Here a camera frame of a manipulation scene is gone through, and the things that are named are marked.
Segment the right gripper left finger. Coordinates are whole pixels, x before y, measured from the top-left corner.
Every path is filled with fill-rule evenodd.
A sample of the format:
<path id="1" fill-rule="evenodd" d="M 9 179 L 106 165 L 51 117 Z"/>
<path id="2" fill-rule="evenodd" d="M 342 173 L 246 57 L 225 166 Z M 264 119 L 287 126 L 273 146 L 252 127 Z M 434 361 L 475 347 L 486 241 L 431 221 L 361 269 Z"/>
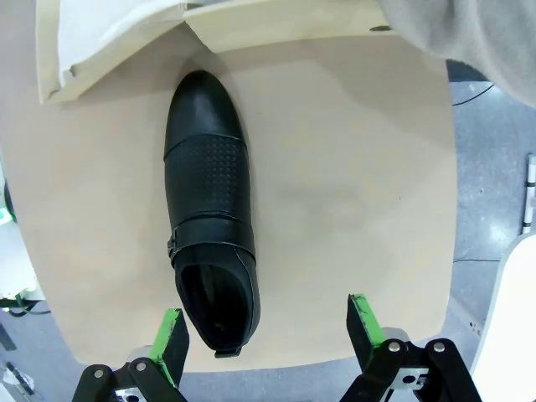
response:
<path id="1" fill-rule="evenodd" d="M 188 347 L 183 311 L 168 309 L 148 356 L 135 358 L 117 370 L 104 364 L 87 367 L 73 401 L 184 401 L 178 386 Z"/>

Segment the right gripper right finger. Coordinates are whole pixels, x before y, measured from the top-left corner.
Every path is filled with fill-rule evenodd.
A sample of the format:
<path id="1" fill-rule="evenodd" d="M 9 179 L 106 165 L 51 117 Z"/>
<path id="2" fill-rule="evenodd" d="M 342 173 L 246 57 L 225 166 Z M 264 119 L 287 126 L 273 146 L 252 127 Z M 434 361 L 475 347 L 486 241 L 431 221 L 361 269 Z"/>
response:
<path id="1" fill-rule="evenodd" d="M 361 374 L 343 395 L 344 401 L 388 401 L 409 390 L 419 401 L 480 401 L 456 345 L 447 338 L 423 348 L 387 338 L 365 295 L 348 296 L 348 336 Z"/>

